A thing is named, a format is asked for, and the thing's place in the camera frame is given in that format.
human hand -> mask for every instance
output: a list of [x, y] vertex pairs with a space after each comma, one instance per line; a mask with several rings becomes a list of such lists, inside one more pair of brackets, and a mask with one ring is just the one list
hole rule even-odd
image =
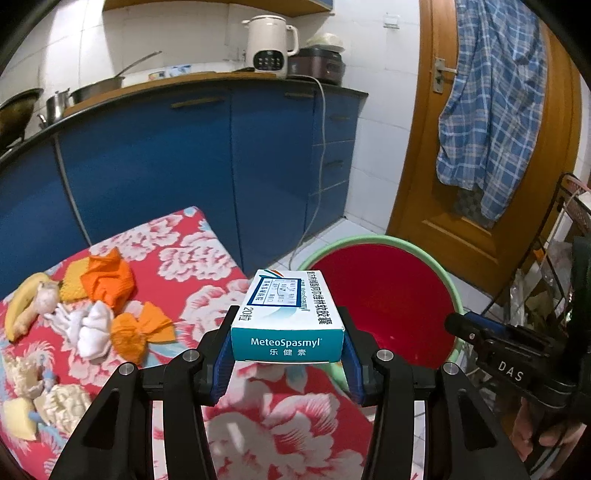
[[[583, 436], [585, 427], [586, 426], [582, 423], [573, 423], [569, 425], [569, 428], [560, 442], [561, 446], [558, 455], [541, 478], [550, 478], [560, 469], [560, 467], [562, 467], [563, 463], [577, 446], [579, 439]], [[544, 432], [540, 436], [540, 445], [544, 447], [553, 447], [558, 442], [563, 431], [564, 423], [559, 423], [558, 425], [553, 426], [550, 430]], [[529, 404], [526, 399], [522, 398], [521, 408], [517, 413], [515, 423], [513, 424], [513, 431], [509, 438], [523, 462], [534, 449], [531, 439], [533, 435], [534, 432], [531, 424]]]

orange cloth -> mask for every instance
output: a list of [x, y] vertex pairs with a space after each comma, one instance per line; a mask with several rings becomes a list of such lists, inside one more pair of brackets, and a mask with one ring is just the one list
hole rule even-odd
[[147, 342], [174, 342], [174, 325], [156, 305], [146, 302], [139, 319], [130, 313], [118, 315], [111, 326], [111, 343], [128, 362], [141, 364]]
[[117, 247], [106, 257], [90, 255], [89, 258], [88, 270], [80, 276], [88, 298], [101, 300], [115, 313], [120, 312], [135, 288], [129, 264], [121, 258]]

screw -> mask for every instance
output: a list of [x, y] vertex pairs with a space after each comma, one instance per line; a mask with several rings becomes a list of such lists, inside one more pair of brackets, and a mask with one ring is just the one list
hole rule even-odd
[[134, 370], [135, 370], [134, 365], [130, 364], [130, 363], [123, 364], [119, 367], [119, 373], [121, 375], [129, 375]]
[[443, 371], [449, 375], [456, 375], [460, 371], [460, 367], [451, 362], [443, 364]]
[[199, 358], [199, 352], [196, 350], [187, 350], [183, 353], [183, 360], [186, 362], [194, 362], [197, 358]]
[[394, 358], [394, 354], [390, 350], [378, 350], [378, 353], [375, 354], [382, 362], [389, 362], [392, 358]]

wooden shelf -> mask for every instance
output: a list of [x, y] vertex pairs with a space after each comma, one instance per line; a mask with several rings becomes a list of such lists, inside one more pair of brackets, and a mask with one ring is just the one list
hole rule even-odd
[[[132, 5], [150, 4], [170, 0], [106, 0], [103, 12], [115, 8], [131, 7]], [[301, 15], [330, 12], [333, 0], [203, 0], [221, 4], [238, 4], [248, 7], [261, 8], [269, 12], [275, 12], [286, 17], [299, 17]]]

yellow sponge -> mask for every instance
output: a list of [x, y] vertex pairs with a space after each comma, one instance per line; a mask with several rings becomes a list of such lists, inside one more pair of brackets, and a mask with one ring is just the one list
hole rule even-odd
[[28, 398], [6, 400], [4, 419], [8, 433], [23, 440], [37, 440], [37, 424], [29, 418], [29, 413], [33, 411], [33, 402]]
[[80, 281], [80, 276], [88, 270], [89, 261], [90, 258], [84, 257], [68, 265], [60, 288], [60, 299], [63, 302], [76, 301], [88, 297]]

